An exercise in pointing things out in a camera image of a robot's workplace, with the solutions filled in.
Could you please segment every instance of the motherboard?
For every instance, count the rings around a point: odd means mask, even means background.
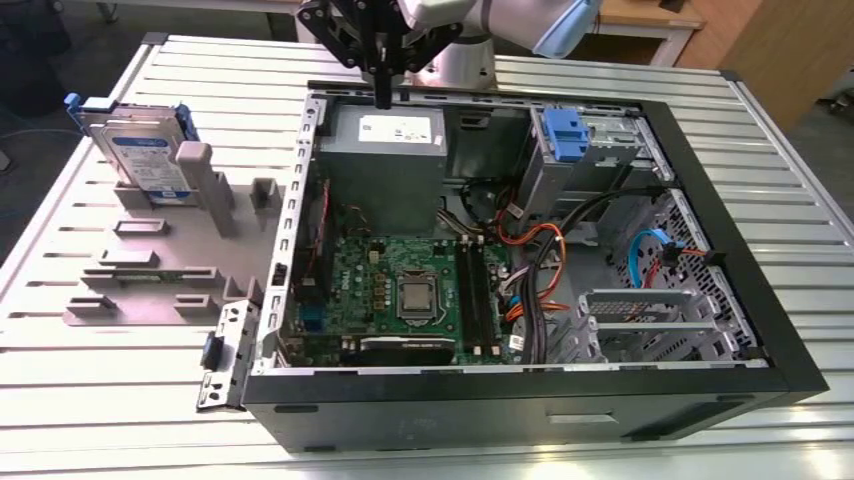
[[[348,351],[393,343],[386,350],[446,351],[450,364],[505,363],[510,352],[490,292],[506,271],[501,245],[338,238],[330,298],[324,306],[300,306],[301,354],[290,360],[338,366]]]

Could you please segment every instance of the green circuit board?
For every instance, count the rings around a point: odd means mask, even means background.
[[[333,361],[326,352],[340,336],[416,335],[440,336],[454,340],[456,364],[504,363],[498,356],[478,355],[462,349],[460,319],[456,242],[394,237],[349,237],[338,239],[332,270],[332,298],[326,303],[322,335],[305,337],[306,356],[314,365]],[[501,245],[482,249],[488,278],[497,285],[497,277],[508,267],[506,251]],[[434,286],[434,316],[404,319],[400,306],[402,283],[421,282]],[[500,317],[494,299],[489,299],[493,331],[500,336]],[[496,337],[496,345],[505,342]]]

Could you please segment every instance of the metal panel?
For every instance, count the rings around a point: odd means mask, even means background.
[[[115,98],[129,88],[126,101],[183,101],[229,182],[257,175],[286,185],[302,85],[310,78],[356,80],[356,72],[304,44],[171,36],[162,48],[139,52]],[[496,69],[501,81],[516,82],[505,90],[669,103],[831,390],[677,442],[290,455],[246,414],[192,409],[209,327],[69,328],[61,321],[71,288],[62,282],[102,250],[121,213],[111,206],[114,173],[83,141],[0,271],[7,279],[0,284],[0,471],[86,469],[78,472],[86,479],[281,478],[281,469],[300,478],[397,478],[400,469],[417,478],[854,476],[849,232],[763,113],[740,89],[727,91],[716,72],[510,57],[497,58]],[[147,469],[192,465],[209,466]]]

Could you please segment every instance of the cpu socket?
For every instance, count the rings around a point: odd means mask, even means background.
[[[436,275],[404,274],[397,277],[397,318],[412,327],[436,319]]]

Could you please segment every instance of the slotted table surface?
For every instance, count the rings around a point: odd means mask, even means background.
[[[0,472],[86,479],[854,477],[852,229],[743,85],[700,70],[513,57],[497,58],[496,71],[501,90],[669,104],[829,392],[676,442],[292,456],[248,414],[194,413],[210,327],[62,323],[79,271],[123,213],[115,174],[83,139],[0,271]],[[111,96],[183,102],[229,181],[265,176],[286,185],[309,79],[358,77],[314,45],[170,36],[139,47]]]

